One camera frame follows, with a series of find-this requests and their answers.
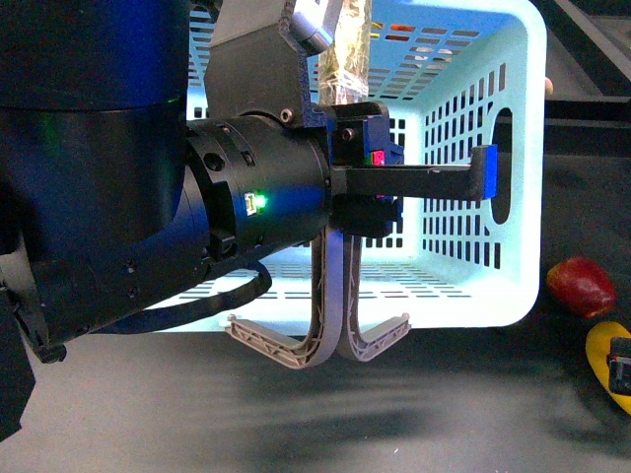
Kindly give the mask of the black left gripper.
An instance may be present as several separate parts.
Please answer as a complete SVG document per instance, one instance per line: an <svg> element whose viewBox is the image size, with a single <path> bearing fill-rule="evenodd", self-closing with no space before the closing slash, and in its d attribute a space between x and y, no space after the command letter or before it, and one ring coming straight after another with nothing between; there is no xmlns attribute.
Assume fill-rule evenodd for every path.
<svg viewBox="0 0 631 473"><path fill-rule="evenodd" d="M387 107L369 101L323 112L324 123L310 128L286 128L261 115L187 124L189 165L209 225L203 252L208 275L223 276L315 238L306 336L298 340L235 317L227 327L232 338L291 370L328 360L341 336L341 233L322 229L387 237L401 217L400 199L344 190L332 175L335 169L401 163Z"/></svg>

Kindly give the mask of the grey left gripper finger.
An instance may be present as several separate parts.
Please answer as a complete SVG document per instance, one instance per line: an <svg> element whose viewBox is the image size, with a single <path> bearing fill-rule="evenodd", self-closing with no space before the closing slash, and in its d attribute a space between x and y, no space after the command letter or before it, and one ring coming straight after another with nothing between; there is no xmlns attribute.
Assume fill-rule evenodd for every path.
<svg viewBox="0 0 631 473"><path fill-rule="evenodd" d="M343 321L340 355L349 360L369 362L403 339L411 329L404 312L363 331L359 322L359 289L362 239L344 235L343 241Z"/></svg>

